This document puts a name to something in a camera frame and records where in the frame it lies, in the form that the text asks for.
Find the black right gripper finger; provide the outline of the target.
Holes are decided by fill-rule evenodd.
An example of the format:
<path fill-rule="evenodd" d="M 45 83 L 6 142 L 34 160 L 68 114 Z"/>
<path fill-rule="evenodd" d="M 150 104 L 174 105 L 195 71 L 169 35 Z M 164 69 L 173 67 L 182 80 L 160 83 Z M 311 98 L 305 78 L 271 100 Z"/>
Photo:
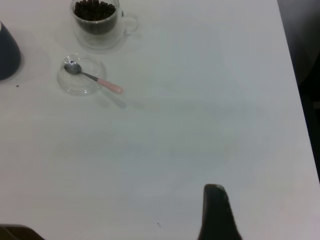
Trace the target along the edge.
<path fill-rule="evenodd" d="M 199 240 L 241 240 L 229 197 L 223 186 L 206 184 Z"/>

